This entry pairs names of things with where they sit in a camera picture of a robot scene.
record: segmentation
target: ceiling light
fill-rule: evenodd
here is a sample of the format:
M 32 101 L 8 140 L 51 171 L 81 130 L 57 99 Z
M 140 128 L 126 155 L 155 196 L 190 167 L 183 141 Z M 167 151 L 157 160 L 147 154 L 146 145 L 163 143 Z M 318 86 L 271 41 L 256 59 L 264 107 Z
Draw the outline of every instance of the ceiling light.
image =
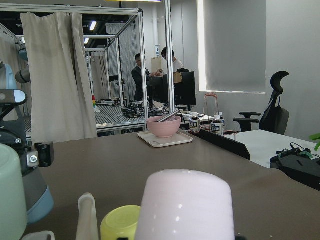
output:
M 96 25 L 97 25 L 97 22 L 96 22 L 96 21 L 93 21 L 93 22 L 91 23 L 91 26 L 90 26 L 90 31 L 93 31 L 93 30 L 95 29 Z

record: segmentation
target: bowl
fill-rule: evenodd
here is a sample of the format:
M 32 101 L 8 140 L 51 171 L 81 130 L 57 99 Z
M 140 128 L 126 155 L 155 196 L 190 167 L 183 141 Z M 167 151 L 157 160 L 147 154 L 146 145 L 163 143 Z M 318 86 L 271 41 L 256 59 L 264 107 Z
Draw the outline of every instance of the bowl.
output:
M 101 223 L 101 240 L 135 240 L 140 206 L 127 205 L 109 212 Z
M 170 120 L 158 122 L 164 116 L 149 117 L 146 120 L 148 130 L 158 138 L 169 138 L 174 135 L 180 127 L 181 117 L 173 116 Z

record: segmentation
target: suit jacket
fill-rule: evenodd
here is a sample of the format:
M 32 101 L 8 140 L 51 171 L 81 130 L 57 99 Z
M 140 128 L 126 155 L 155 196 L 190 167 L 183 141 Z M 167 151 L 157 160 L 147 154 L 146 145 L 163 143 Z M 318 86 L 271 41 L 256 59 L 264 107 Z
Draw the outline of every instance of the suit jacket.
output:
M 150 72 L 148 69 L 146 69 L 145 74 L 146 74 L 146 80 L 149 81 Z M 142 71 L 140 67 L 136 66 L 132 70 L 131 75 L 136 85 L 134 100 L 141 101 L 144 98 L 144 91 L 142 86 Z

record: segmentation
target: dark gray table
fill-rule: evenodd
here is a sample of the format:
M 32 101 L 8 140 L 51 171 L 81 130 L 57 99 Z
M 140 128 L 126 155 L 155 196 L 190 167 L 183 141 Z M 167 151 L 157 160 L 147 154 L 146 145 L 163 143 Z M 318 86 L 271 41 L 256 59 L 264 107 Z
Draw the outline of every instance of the dark gray table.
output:
M 197 137 L 191 143 L 153 148 L 130 133 L 56 143 L 54 152 L 55 162 L 41 172 L 55 207 L 26 233 L 48 230 L 57 240 L 74 240 L 83 193 L 95 197 L 100 225 L 111 210 L 140 205 L 151 174 L 189 169 L 230 185 L 235 235 L 248 240 L 320 239 L 318 191 Z

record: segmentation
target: pink bowl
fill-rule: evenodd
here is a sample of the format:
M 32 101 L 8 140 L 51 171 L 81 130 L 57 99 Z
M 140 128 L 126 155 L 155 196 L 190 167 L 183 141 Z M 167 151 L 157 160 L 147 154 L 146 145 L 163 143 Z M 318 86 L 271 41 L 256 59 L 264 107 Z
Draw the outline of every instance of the pink bowl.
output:
M 181 117 L 173 116 L 169 121 L 157 122 L 164 116 L 149 117 L 146 120 L 148 130 L 158 138 L 169 138 L 175 134 L 180 127 Z

